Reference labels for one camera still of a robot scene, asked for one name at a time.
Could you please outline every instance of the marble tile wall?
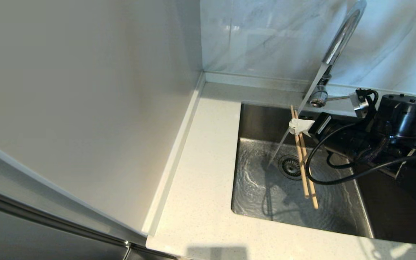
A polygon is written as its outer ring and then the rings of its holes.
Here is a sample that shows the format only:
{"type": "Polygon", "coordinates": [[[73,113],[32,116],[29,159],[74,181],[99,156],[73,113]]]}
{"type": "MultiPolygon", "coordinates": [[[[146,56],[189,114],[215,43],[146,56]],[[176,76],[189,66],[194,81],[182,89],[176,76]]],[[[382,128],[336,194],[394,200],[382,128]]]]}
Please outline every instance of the marble tile wall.
{"type": "MultiPolygon", "coordinates": [[[[332,84],[416,94],[416,0],[367,0],[332,84]]],[[[311,81],[355,0],[201,0],[206,71],[311,81]]]]}

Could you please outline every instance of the chopsticks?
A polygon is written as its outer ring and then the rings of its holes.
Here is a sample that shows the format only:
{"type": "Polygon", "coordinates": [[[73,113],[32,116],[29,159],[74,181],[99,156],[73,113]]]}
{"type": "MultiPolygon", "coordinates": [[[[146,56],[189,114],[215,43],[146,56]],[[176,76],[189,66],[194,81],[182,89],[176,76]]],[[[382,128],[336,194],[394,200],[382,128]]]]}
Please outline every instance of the chopsticks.
{"type": "MultiPolygon", "coordinates": [[[[298,112],[293,109],[293,105],[291,106],[292,111],[292,118],[298,118],[298,112]]],[[[295,142],[296,142],[296,151],[298,153],[299,158],[299,165],[300,165],[300,171],[301,171],[301,178],[303,182],[303,189],[304,189],[304,197],[306,199],[309,198],[309,190],[307,187],[307,177],[304,169],[304,165],[307,161],[307,151],[306,151],[306,144],[304,143],[304,137],[303,134],[300,133],[299,136],[295,135],[295,142]]],[[[316,189],[314,187],[314,183],[312,181],[309,181],[309,188],[311,190],[311,198],[312,198],[312,206],[314,206],[314,209],[319,208],[319,203],[317,202],[317,194],[316,189]]]]}

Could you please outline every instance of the drain strainer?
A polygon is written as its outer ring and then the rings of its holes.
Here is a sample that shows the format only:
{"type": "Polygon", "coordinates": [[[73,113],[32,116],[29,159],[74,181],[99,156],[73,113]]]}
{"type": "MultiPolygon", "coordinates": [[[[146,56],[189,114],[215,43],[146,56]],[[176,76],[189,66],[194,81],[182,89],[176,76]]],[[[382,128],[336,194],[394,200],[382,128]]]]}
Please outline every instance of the drain strainer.
{"type": "Polygon", "coordinates": [[[277,162],[280,172],[289,179],[298,181],[301,179],[299,160],[294,155],[284,155],[277,162]]]}

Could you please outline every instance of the kitchen sink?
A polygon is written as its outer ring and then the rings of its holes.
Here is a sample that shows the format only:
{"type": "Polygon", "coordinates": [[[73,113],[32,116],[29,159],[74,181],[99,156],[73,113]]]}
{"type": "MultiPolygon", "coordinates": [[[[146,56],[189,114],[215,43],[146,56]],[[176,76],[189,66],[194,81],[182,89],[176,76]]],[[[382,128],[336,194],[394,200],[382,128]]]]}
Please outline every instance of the kitchen sink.
{"type": "MultiPolygon", "coordinates": [[[[300,118],[318,114],[303,111],[300,118]]],[[[319,208],[304,198],[293,135],[269,165],[287,130],[289,109],[242,104],[231,208],[236,214],[313,229],[398,242],[416,243],[416,202],[383,173],[339,185],[315,185],[319,208]]],[[[315,142],[305,136],[308,153],[315,142]]],[[[363,168],[335,170],[319,149],[312,158],[316,179],[329,181],[363,168]]],[[[347,159],[332,156],[333,164],[347,159]]]]}

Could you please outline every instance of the water stream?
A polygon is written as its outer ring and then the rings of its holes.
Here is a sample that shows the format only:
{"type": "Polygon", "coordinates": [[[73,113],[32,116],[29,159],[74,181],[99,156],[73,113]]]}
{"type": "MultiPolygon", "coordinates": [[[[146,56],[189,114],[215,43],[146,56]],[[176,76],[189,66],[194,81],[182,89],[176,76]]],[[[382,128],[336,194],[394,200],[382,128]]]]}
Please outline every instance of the water stream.
{"type": "MultiPolygon", "coordinates": [[[[314,78],[314,81],[312,82],[311,86],[309,87],[309,90],[307,91],[306,95],[304,96],[303,101],[301,102],[301,104],[299,105],[298,108],[298,115],[301,113],[301,111],[303,110],[304,106],[306,105],[307,101],[309,100],[309,97],[311,96],[312,92],[314,92],[314,89],[317,86],[317,83],[320,81],[320,79],[322,78],[322,76],[324,75],[325,71],[328,68],[328,64],[322,63],[320,64],[320,68],[319,71],[317,71],[316,77],[314,78]]],[[[287,131],[285,131],[285,134],[282,137],[282,140],[280,141],[279,145],[277,146],[276,150],[274,151],[274,153],[272,154],[272,157],[269,160],[269,164],[268,166],[270,166],[270,164],[272,163],[272,161],[274,161],[274,158],[276,157],[277,153],[280,150],[280,147],[282,147],[283,142],[285,141],[285,138],[287,138],[287,135],[289,135],[290,132],[290,128],[287,128],[287,131]]]]}

